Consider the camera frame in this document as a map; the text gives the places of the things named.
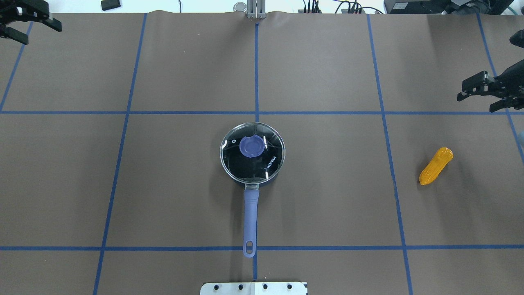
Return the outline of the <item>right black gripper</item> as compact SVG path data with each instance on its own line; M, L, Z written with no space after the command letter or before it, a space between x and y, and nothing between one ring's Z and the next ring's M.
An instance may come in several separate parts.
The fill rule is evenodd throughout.
M491 75L488 71L481 71L462 81L461 91L457 94L457 101L474 95L490 95L500 100L490 105L490 113L501 109L513 108L520 110L520 101L523 100L524 60L508 67L500 75Z

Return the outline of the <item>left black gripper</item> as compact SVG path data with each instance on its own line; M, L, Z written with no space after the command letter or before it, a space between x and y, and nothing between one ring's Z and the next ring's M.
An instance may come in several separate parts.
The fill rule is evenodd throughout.
M62 32L62 23L49 18L49 4L45 0L2 0L0 2L0 37L23 45L29 44L28 35L6 25L12 22L41 22L45 26Z

